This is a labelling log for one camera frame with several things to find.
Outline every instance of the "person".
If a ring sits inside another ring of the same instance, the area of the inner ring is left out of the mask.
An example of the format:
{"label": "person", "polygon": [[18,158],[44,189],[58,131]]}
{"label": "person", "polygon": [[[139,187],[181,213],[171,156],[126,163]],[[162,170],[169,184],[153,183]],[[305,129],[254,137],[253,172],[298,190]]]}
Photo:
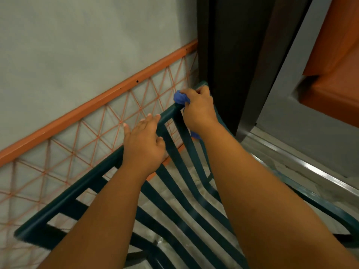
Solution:
{"label": "person", "polygon": [[[186,126],[205,143],[225,212],[250,268],[359,268],[316,213],[248,154],[217,121],[209,88],[182,90]],[[160,166],[159,115],[130,131],[124,124],[123,164],[68,235],[38,267],[121,268],[140,189]]]}

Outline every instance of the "gray wall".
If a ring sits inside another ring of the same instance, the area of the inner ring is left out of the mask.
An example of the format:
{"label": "gray wall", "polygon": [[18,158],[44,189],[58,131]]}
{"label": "gray wall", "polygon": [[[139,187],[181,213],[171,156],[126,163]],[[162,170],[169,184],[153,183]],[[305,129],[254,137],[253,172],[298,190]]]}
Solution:
{"label": "gray wall", "polygon": [[301,105],[293,96],[331,0],[313,0],[257,126],[343,176],[359,176],[359,129]]}
{"label": "gray wall", "polygon": [[196,0],[1,0],[0,149],[197,37]]}

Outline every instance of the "green plastic chair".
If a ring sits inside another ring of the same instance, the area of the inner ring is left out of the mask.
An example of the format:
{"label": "green plastic chair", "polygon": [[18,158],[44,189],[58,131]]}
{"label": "green plastic chair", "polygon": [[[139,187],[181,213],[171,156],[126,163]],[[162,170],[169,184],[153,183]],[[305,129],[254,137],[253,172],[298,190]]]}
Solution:
{"label": "green plastic chair", "polygon": [[[197,87],[206,85],[207,83],[201,82]],[[192,142],[190,133],[183,121],[181,109],[183,105],[173,104],[162,113],[161,120],[158,123],[157,135],[162,136],[166,143],[166,150],[177,167],[180,175],[188,186],[194,198],[199,204],[207,210],[217,221],[219,221],[225,228],[233,233],[228,219],[220,213],[214,206],[212,206],[200,194],[195,182],[193,181],[180,153],[177,150],[170,134],[168,133],[165,123],[169,119],[173,119],[177,130],[183,140],[183,143],[190,155],[195,170],[200,178],[204,188],[219,202],[220,196],[211,185],[210,181],[213,179],[212,173],[207,177],[202,163],[197,154],[195,146]],[[218,121],[225,126],[222,119],[218,116]],[[204,155],[206,157],[208,166],[208,157],[204,143],[200,140]],[[70,186],[62,194],[60,194],[51,203],[45,206],[41,211],[36,213],[32,218],[25,222],[15,231],[15,237],[18,240],[34,244],[45,249],[52,250],[54,247],[66,236],[66,233],[56,227],[50,226],[48,222],[55,217],[58,213],[62,213],[72,219],[79,220],[84,212],[87,210],[87,205],[76,200],[88,188],[96,193],[106,185],[107,180],[103,178],[112,167],[119,168],[122,164],[123,146],[114,151],[110,156],[104,159],[76,183]],[[290,178],[284,176],[277,170],[273,170],[285,184],[287,184],[296,194],[303,200],[312,204],[316,208],[325,212],[338,222],[340,222],[349,232],[349,235],[334,234],[334,236],[346,247],[357,248],[359,247],[359,222],[351,215],[336,207],[332,203],[322,199],[320,196],[312,193]],[[166,187],[178,200],[181,206],[193,217],[193,219],[242,267],[249,268],[245,257],[225,239],[204,217],[202,217],[190,204],[185,195],[182,193],[172,176],[169,174],[163,164],[156,171],[159,178],[164,182]],[[205,258],[215,268],[226,268],[223,261],[218,257],[200,237],[184,222],[180,215],[162,198],[162,196],[151,186],[149,182],[145,182],[141,188],[141,192],[152,201],[177,227],[187,236],[196,248],[198,248]],[[177,238],[166,229],[161,223],[156,221],[142,208],[137,207],[136,220],[144,226],[161,236],[168,244],[172,246],[174,251],[180,256],[183,262],[189,268],[200,268],[200,265],[190,255],[186,248],[177,240]],[[150,242],[143,237],[132,233],[131,242],[142,251],[137,253],[129,253],[126,258],[125,266],[131,266],[147,260],[153,268],[175,268],[166,254],[153,242]]]}

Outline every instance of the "blue cloth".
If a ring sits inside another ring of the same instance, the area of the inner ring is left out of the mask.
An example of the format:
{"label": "blue cloth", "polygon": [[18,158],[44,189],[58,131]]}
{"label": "blue cloth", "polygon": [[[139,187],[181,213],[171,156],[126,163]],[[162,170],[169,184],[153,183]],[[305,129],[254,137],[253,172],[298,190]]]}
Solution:
{"label": "blue cloth", "polygon": [[[176,93],[173,95],[173,100],[176,103],[179,103],[180,105],[184,105],[186,102],[191,103],[191,101],[187,97],[187,95],[180,93],[180,91],[176,91]],[[191,136],[198,140],[201,139],[201,137],[196,132],[193,132],[193,131],[191,131]]]}

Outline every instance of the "person's left arm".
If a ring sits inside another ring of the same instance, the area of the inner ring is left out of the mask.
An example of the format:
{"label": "person's left arm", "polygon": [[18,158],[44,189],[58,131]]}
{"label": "person's left arm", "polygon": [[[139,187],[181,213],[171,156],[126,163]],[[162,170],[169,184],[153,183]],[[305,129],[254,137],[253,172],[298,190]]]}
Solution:
{"label": "person's left arm", "polygon": [[159,119],[149,115],[132,132],[124,124],[122,166],[39,269],[123,267],[141,186],[165,153],[163,139],[156,136]]}

